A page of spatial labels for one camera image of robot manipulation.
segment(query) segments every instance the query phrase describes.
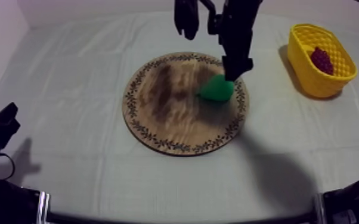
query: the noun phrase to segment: plastic basket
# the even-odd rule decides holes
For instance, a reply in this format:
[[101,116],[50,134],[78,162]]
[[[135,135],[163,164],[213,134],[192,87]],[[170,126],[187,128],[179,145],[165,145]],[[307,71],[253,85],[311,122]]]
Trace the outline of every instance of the plastic basket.
[[[333,75],[320,71],[310,60],[317,46],[330,56]],[[314,97],[327,98],[337,94],[358,72],[335,35],[312,24],[296,24],[291,28],[287,54],[303,90]]]

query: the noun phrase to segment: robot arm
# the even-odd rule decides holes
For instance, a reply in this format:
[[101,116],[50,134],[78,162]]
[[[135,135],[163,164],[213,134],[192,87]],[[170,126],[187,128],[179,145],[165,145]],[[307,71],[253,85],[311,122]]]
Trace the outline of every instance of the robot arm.
[[[218,35],[225,56],[225,79],[235,81],[253,68],[249,58],[252,27],[262,0],[226,0],[222,14],[216,14],[211,0],[200,0],[209,10],[208,33]],[[175,0],[174,21],[179,34],[192,40],[199,29],[198,0]]]

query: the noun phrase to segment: round wooden board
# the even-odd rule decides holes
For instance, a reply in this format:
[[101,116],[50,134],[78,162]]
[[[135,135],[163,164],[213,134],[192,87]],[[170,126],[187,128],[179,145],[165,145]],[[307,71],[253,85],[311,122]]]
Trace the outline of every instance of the round wooden board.
[[205,54],[179,52],[151,60],[125,89],[125,123],[139,141],[160,153],[193,156],[217,150],[237,135],[249,106],[241,79],[228,102],[197,96],[211,76],[223,73],[221,61]]

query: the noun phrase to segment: white tablecloth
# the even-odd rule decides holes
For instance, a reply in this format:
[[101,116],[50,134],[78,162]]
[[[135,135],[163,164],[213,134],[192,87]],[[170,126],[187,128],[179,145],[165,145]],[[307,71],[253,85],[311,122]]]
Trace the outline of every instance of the white tablecloth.
[[[0,83],[22,127],[5,152],[12,181],[51,193],[51,210],[143,222],[231,222],[302,213],[312,196],[359,180],[359,74],[342,95],[301,95],[285,52],[291,25],[259,14],[242,76],[250,95],[243,133],[214,153],[176,158],[139,143],[124,124],[123,90],[154,57],[223,55],[202,13],[194,41],[173,13],[128,14],[31,30]],[[333,31],[359,69],[359,33]],[[8,174],[0,158],[0,175]]]

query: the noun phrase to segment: red grapes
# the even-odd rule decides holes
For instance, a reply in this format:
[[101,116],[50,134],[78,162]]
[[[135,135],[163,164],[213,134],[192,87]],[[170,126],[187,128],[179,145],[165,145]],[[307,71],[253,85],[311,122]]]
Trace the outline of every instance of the red grapes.
[[334,75],[334,66],[330,61],[330,57],[326,51],[323,51],[319,47],[314,49],[312,55],[310,55],[310,59],[313,64],[320,69],[320,71]]

